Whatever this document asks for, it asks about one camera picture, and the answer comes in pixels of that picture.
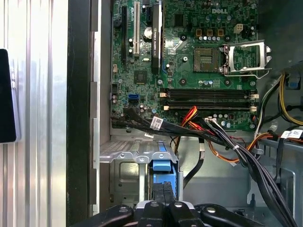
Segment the green circuit board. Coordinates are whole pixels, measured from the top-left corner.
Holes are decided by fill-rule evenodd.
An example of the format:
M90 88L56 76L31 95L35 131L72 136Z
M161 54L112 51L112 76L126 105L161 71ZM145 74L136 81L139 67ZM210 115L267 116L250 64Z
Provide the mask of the green circuit board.
M135 2L139 1L115 0L113 4L113 116L123 118L123 109L130 105L129 94L139 94L137 109L142 117L150 119L157 115L170 122L180 123L187 111L164 111L160 98L163 88L256 89L255 77L227 78L218 72L218 67L224 61L219 47L226 43L257 40L258 7L255 0L163 0L161 68L158 74L152 73L152 41L144 35L146 28L152 27L147 22L147 9L152 10L153 4L158 2L140 0L140 53L136 56L129 55L129 50L134 51L134 47L128 42L134 37ZM123 20L123 7L127 9L126 31L119 26ZM240 34L234 33L237 24L244 26ZM127 43L123 44L125 32ZM126 51L124 60L121 58L123 51ZM257 54L253 47L236 49L236 68L256 67ZM222 116L217 117L217 121L223 127L229 123L227 130L253 130L252 116L255 113L252 112L203 110L199 113L202 117L214 114Z

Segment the black panel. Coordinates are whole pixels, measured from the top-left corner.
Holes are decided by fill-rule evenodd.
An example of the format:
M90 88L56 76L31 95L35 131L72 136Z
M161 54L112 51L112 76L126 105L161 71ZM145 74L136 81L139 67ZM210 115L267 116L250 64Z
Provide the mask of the black panel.
M67 226L89 217L90 0L69 1Z
M9 72L9 57L0 49L0 143L17 139Z

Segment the dell logo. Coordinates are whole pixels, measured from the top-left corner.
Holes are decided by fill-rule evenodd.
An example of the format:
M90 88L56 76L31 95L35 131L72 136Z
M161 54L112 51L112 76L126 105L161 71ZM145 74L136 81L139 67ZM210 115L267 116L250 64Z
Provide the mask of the dell logo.
M212 13L221 13L221 14L227 14L227 9L212 9Z

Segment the cable tie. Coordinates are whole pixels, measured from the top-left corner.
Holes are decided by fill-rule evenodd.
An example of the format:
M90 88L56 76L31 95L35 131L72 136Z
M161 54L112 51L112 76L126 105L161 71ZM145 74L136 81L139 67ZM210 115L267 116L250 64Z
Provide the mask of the cable tie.
M236 146L233 147L233 150L238 149L238 148L239 148L239 146L236 145Z

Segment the white pci slot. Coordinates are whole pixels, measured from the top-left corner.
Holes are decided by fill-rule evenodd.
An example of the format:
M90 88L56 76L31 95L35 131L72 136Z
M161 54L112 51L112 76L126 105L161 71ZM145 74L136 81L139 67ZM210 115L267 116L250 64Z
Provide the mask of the white pci slot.
M134 3L134 55L140 53L140 2Z

